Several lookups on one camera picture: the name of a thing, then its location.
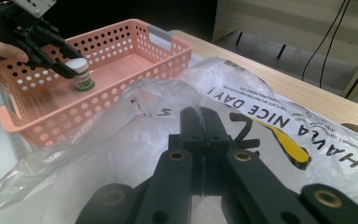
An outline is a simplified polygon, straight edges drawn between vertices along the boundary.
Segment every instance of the finger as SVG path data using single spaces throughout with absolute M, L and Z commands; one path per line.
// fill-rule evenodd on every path
M 21 49 L 0 42 L 0 56 L 6 59 L 16 60 L 22 63 L 28 62 L 28 55 Z

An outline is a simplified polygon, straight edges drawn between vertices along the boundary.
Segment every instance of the plastic bag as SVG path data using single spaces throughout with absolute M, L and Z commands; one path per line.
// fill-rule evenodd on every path
M 261 104 L 257 94 L 271 104 Z M 325 183 L 358 203 L 358 164 L 351 167 L 349 159 L 341 161 L 342 154 L 331 145 L 352 153 L 350 158 L 358 157 L 358 149 L 327 137 L 320 147 L 314 132 L 319 137 L 335 134 L 358 146 L 357 134 L 286 101 L 236 64 L 212 58 L 186 69 L 179 80 L 145 78 L 132 83 L 115 106 L 53 147 L 27 155 L 0 181 L 0 223 L 75 223 L 99 188 L 110 183 L 136 187 L 153 174 L 168 147 L 168 135 L 180 132 L 180 111 L 189 106 L 217 111 L 238 146 L 258 139 L 260 144 L 249 149 L 260 152 L 287 188 L 299 192 L 306 184 Z M 253 119 L 244 121 L 244 116 Z M 273 126 L 306 149 L 305 165 L 290 161 Z M 192 223 L 226 223 L 219 203 L 218 197 L 193 197 Z

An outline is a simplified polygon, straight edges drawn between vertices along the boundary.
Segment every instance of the wire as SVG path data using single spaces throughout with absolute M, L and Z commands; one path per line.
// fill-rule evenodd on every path
M 339 25 L 340 25 L 341 22 L 342 22 L 342 19 L 344 19 L 344 15 L 345 15 L 345 12 L 347 11 L 348 5 L 350 4 L 350 1 L 351 1 L 351 0 L 348 0 L 347 5 L 345 6 L 344 11 L 342 12 L 342 16 L 341 16 L 341 18 L 340 18 L 340 20 L 339 20 L 339 22 L 338 22 L 337 28 L 336 28 L 335 32 L 333 33 L 333 36 L 331 37 L 330 45 L 329 45 L 329 47 L 328 47 L 326 56 L 324 57 L 324 66 L 322 67 L 321 78 L 320 78 L 320 80 L 319 80 L 319 88 L 322 87 L 322 78 L 324 77 L 324 67 L 325 67 L 325 65 L 326 65 L 327 56 L 328 56 L 328 54 L 330 53 L 330 49 L 331 49 L 331 46 L 333 45 L 334 37 L 336 36 L 337 30 L 338 30 L 338 28 L 339 28 Z
M 310 59 L 308 60 L 307 64 L 305 65 L 304 70 L 303 70 L 303 74 L 302 74 L 302 76 L 301 76 L 301 80 L 302 80 L 302 81 L 304 81 L 305 71 L 307 70 L 308 64 L 309 64 L 310 61 L 312 60 L 313 56 L 315 56 L 316 52 L 318 52 L 318 50 L 319 50 L 319 48 L 321 47 L 321 45 L 324 43 L 325 39 L 327 38 L 328 34 L 329 34 L 330 31 L 331 31 L 331 28 L 333 28 L 334 23 L 336 23 L 336 20 L 337 20 L 339 14 L 341 13 L 341 10 L 342 10 L 342 8 L 344 7 L 346 1 L 347 1 L 347 0 L 344 0 L 344 1 L 342 2 L 341 7 L 339 8 L 339 11 L 338 11 L 336 17 L 334 18 L 333 22 L 332 22 L 331 25 L 330 25 L 330 28 L 328 28 L 328 31 L 327 31 L 327 33 L 326 33 L 325 36 L 324 36 L 324 39 L 322 40 L 322 42 L 321 42 L 321 44 L 319 45 L 319 47 L 313 52 L 312 56 L 310 56 Z

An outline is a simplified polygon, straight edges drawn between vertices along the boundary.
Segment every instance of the small bottle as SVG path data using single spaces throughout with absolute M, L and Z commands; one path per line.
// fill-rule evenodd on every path
M 89 64 L 86 59 L 75 58 L 65 64 L 78 72 L 78 75 L 74 77 L 75 86 L 78 91 L 89 91 L 95 86 L 95 82 L 91 79 Z

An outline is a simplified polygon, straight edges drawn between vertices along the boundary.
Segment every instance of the basket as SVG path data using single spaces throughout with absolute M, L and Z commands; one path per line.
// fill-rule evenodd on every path
M 165 40 L 167 46 L 153 38 Z M 144 21 L 127 20 L 66 40 L 89 62 L 95 87 L 77 91 L 74 81 L 45 68 L 0 61 L 0 123 L 35 147 L 49 147 L 110 106 L 133 81 L 173 79 L 188 67 L 192 45 Z M 52 59 L 67 62 L 53 46 Z

